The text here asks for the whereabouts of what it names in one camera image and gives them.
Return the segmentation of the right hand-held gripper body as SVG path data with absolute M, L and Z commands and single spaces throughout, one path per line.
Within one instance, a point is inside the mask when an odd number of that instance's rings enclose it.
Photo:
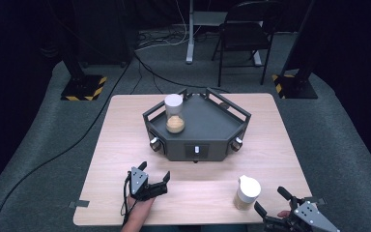
M 340 232 L 310 201 L 290 202 L 291 210 L 285 217 L 263 216 L 266 232 Z

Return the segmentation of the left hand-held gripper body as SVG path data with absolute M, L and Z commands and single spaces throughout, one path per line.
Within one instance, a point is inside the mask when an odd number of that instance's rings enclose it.
M 163 181 L 150 184 L 149 175 L 145 171 L 133 167 L 129 172 L 128 193 L 132 198 L 139 201 L 146 201 L 168 192 L 167 183 Z

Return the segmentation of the glass jar with spouted white lid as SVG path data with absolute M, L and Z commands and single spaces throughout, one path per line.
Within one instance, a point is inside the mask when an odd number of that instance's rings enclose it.
M 238 210 L 249 210 L 261 193 L 260 183 L 251 177 L 242 175 L 238 180 L 238 188 L 233 203 Z

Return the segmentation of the person's left hand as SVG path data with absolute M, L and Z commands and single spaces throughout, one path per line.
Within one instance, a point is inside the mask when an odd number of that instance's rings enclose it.
M 146 201 L 139 201 L 131 196 L 128 197 L 128 206 L 129 206 L 129 211 L 134 212 L 134 213 L 145 213 L 146 215 L 150 213 L 152 206 L 155 202 L 154 198 L 150 198 Z

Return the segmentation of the grey tape piece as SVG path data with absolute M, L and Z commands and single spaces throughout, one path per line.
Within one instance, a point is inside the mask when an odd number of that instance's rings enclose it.
M 318 198 L 316 196 L 304 197 L 303 200 L 317 205 L 325 205 L 327 203 L 324 198 Z
M 71 201 L 68 207 L 72 209 L 75 209 L 78 207 L 87 208 L 89 206 L 89 203 L 90 201 L 86 201 L 86 200 L 76 200 L 76 201 Z

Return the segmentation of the black stand with striped base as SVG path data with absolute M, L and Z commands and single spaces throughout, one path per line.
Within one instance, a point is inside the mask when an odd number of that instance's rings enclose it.
M 290 65 L 293 63 L 296 49 L 299 46 L 300 37 L 306 26 L 307 20 L 311 15 L 315 0 L 310 0 L 307 7 L 304 18 L 301 22 L 300 29 L 297 37 L 292 45 L 292 48 L 288 54 L 287 60 L 280 72 L 280 74 L 274 74 L 272 81 L 275 86 L 275 90 L 278 97 L 281 99 L 317 99 L 318 96 L 315 93 L 312 85 L 309 82 L 309 77 L 305 77 L 305 69 L 298 69 L 298 72 L 294 75 L 288 75 Z
M 77 59 L 74 57 L 68 39 L 64 32 L 64 26 L 54 12 L 49 0 L 44 0 L 51 15 L 53 24 L 53 34 L 59 53 L 66 68 L 70 74 L 70 80 L 67 83 L 61 98 L 66 101 L 94 101 L 103 88 L 106 77 L 98 74 L 85 74 L 80 67 Z

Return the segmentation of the black folding chair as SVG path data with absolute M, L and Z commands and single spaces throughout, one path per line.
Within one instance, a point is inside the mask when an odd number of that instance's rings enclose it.
M 219 25 L 219 39 L 212 60 L 219 54 L 217 86 L 221 86 L 222 71 L 230 68 L 248 68 L 248 65 L 224 65 L 225 52 L 249 51 L 253 56 L 259 50 L 266 50 L 260 84 L 264 83 L 273 37 L 285 4 L 281 0 L 250 0 L 233 6 Z

